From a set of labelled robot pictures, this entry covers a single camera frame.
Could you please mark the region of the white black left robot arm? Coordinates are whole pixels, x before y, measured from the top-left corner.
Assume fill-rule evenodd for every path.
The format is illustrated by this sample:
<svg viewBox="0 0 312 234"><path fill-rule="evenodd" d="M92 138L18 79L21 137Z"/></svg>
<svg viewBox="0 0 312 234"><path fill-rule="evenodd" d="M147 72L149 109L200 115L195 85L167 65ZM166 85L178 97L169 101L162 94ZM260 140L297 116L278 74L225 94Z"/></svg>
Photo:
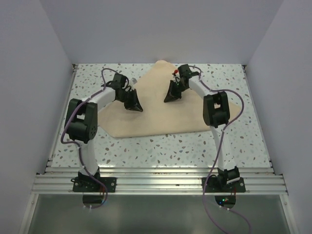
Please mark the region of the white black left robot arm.
<svg viewBox="0 0 312 234"><path fill-rule="evenodd" d="M81 166L79 176L96 177L99 174L93 141L98 131L98 112L114 101L123 103L128 111L143 112L136 89L125 75L119 73L89 97L73 98L68 103L61 143L66 144L64 137L68 135L68 143L77 146Z"/></svg>

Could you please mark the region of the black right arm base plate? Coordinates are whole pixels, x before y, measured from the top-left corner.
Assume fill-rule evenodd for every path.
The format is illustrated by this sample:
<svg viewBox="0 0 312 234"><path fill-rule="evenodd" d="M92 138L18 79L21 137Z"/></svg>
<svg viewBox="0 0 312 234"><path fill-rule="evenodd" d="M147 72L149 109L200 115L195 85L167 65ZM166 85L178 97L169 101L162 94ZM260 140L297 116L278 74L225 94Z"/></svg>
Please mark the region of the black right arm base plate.
<svg viewBox="0 0 312 234"><path fill-rule="evenodd" d="M225 184L225 185L220 185L220 183L217 180L217 177L214 175L208 178L207 183L205 181L206 181L206 177L203 177L201 179L201 185L202 185L202 188L206 186L206 188L204 189L205 193L232 193L232 192L244 193L246 192L244 178L242 177L238 181Z"/></svg>

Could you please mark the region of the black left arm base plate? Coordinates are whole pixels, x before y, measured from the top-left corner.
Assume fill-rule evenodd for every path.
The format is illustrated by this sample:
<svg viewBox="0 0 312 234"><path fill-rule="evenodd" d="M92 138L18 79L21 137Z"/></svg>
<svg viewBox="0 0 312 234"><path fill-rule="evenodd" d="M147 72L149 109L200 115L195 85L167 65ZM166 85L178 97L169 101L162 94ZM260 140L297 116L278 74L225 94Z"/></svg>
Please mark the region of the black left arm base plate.
<svg viewBox="0 0 312 234"><path fill-rule="evenodd" d="M114 193L116 191L116 177L100 177L99 181L106 186L106 192ZM73 192L97 193L103 191L102 185L91 178L80 180L78 177L75 177L71 179L71 182L73 183Z"/></svg>

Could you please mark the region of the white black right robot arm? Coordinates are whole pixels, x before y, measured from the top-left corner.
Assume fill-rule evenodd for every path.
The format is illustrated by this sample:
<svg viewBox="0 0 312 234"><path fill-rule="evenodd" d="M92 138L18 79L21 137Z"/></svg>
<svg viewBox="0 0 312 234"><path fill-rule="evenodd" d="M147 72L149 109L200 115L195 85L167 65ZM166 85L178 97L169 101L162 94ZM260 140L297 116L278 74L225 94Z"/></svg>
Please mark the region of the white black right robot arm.
<svg viewBox="0 0 312 234"><path fill-rule="evenodd" d="M182 98L182 93L188 89L195 91L203 100L203 120L210 127L216 149L218 182L227 185L240 179L238 167L234 160L230 141L225 128L230 122L230 107L225 90L212 90L201 80L201 70L192 71L188 64L179 66L173 72L173 80L164 102L173 102Z"/></svg>

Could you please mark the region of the beige cloth mat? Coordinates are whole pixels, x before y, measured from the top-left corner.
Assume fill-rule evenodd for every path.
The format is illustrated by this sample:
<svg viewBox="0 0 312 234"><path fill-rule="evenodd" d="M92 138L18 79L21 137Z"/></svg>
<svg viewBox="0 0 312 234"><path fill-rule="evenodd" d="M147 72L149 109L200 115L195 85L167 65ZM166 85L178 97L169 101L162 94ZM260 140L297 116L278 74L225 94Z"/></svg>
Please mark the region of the beige cloth mat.
<svg viewBox="0 0 312 234"><path fill-rule="evenodd" d="M202 76L190 78L190 88L182 92L180 99L164 102L170 82L175 80L175 70L173 64L157 61L134 85L143 112L126 110L123 103L114 101L99 112L99 127L114 138L211 130L206 118L215 117L219 105L215 104L210 112L204 106L204 97L214 93L202 84Z"/></svg>

